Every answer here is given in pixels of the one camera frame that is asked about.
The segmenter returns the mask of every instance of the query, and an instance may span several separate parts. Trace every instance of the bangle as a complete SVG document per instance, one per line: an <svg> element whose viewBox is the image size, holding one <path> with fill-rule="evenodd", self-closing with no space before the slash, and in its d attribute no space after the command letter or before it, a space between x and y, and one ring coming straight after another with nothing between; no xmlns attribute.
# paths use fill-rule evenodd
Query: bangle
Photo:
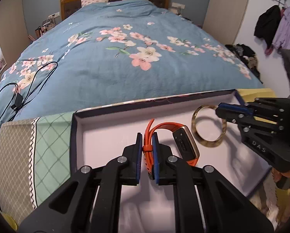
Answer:
<svg viewBox="0 0 290 233"><path fill-rule="evenodd" d="M222 133L221 135L215 140L215 141L207 141L205 139L203 139L199 133L197 132L197 129L196 129L196 117L197 117L197 113L201 110L201 109L204 109L204 108L209 108L209 109L214 109L216 110L217 106L214 106L214 105L202 105L201 107L199 107L198 109L196 109L196 111L194 112L193 116L192 116L192 119L191 119L191 130L192 130L192 133L195 137L195 139L200 143L202 144L203 146L206 146L206 147L217 147L219 146L222 141L223 141L223 138L224 138L224 135L226 133L226 130L227 130L227 121L225 119L222 119L222 122L223 122L223 130L222 130Z"/></svg>

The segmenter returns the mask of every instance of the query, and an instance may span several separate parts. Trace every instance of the blue duvet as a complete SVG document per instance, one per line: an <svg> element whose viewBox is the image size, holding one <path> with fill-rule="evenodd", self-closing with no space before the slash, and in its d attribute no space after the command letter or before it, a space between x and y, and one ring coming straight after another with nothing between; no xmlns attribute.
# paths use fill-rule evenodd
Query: blue duvet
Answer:
<svg viewBox="0 0 290 233"><path fill-rule="evenodd" d="M36 71L51 61L58 62L57 69L15 120L134 99L262 88L209 34L146 0L81 8L31 44L3 74L0 89L15 82L26 96ZM54 67L39 71L32 88ZM8 86L1 92L0 116L14 90ZM12 115L8 108L0 125Z"/></svg>

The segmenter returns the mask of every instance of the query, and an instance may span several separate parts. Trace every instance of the green patterned fabric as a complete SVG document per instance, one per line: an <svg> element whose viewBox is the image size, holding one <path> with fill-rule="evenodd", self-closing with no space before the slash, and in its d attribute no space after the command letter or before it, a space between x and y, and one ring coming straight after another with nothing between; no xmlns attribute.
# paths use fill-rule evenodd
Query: green patterned fabric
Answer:
<svg viewBox="0 0 290 233"><path fill-rule="evenodd" d="M34 184L39 206L70 177L73 112L41 117L36 123Z"/></svg>

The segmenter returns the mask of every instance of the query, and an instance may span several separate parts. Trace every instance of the blue gripper pad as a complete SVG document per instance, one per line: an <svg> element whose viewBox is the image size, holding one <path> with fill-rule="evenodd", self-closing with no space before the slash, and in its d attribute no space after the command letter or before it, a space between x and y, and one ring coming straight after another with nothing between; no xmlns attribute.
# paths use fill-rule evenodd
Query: blue gripper pad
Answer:
<svg viewBox="0 0 290 233"><path fill-rule="evenodd" d="M152 154L154 157L154 177L155 177L156 183L158 184L159 183L159 162L158 162L157 146L156 146L154 135L152 136Z"/></svg>
<svg viewBox="0 0 290 233"><path fill-rule="evenodd" d="M139 143L139 148L138 148L138 161L136 164L136 180L138 183L140 182L140 176L141 176L142 147L143 147L143 136L141 134L141 141Z"/></svg>

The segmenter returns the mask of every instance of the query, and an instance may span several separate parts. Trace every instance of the white box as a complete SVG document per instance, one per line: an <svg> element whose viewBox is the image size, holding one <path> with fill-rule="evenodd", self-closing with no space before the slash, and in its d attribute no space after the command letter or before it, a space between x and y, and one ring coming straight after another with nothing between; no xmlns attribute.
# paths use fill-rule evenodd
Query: white box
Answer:
<svg viewBox="0 0 290 233"><path fill-rule="evenodd" d="M120 156L124 147L134 144L136 135L144 135L151 118L152 127L162 122L178 122L191 130L192 115L201 105L221 102L243 104L236 90L195 93L182 96L147 99L144 102L93 108L74 114L71 129L71 169L83 165L92 168L104 166ZM197 130L206 140L215 140L221 133L221 120L212 109L198 113ZM180 156L172 134L157 130L159 143L171 147ZM237 125L228 123L222 144L207 148L199 144L197 166L214 166L245 196L253 192L269 173L268 163L241 143ZM172 186L158 186L149 180L142 161L138 186L123 186L119 232L175 232Z"/></svg>

